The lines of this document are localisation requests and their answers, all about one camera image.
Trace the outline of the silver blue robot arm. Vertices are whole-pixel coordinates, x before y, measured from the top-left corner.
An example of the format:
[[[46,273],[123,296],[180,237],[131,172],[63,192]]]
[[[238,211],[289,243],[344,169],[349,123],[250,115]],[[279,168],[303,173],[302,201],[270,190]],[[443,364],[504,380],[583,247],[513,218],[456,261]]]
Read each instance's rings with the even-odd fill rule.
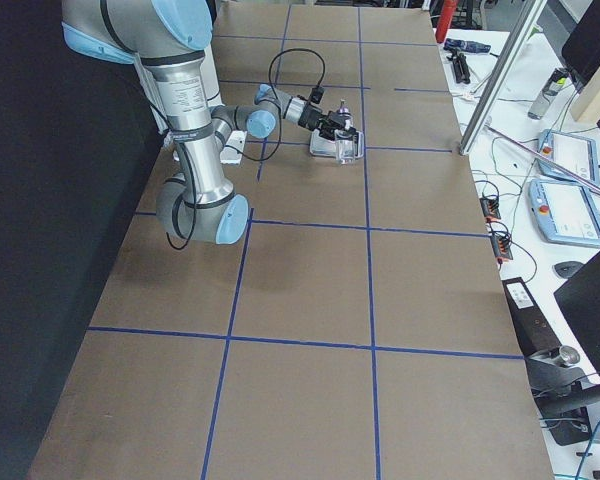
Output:
[[[267,81],[251,106],[209,105],[202,71],[216,18],[213,1],[65,1],[62,15],[70,49],[112,63],[140,63],[154,79],[161,101],[155,111],[173,136],[180,163],[157,199],[168,238],[234,244],[243,235],[248,201],[221,165],[235,131],[264,139],[288,120],[332,144],[332,156],[342,163],[361,155],[364,135],[348,109],[319,108],[321,85],[304,99]]]

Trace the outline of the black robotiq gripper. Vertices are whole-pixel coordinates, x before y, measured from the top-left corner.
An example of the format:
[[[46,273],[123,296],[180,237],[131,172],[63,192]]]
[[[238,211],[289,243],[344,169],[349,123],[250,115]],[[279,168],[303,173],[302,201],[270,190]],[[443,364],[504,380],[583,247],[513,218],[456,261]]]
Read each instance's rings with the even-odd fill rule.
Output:
[[[297,124],[309,131],[318,129],[318,135],[328,141],[354,141],[356,139],[356,129],[352,127],[353,121],[350,113],[329,112],[325,116],[319,107],[309,102],[304,104]]]

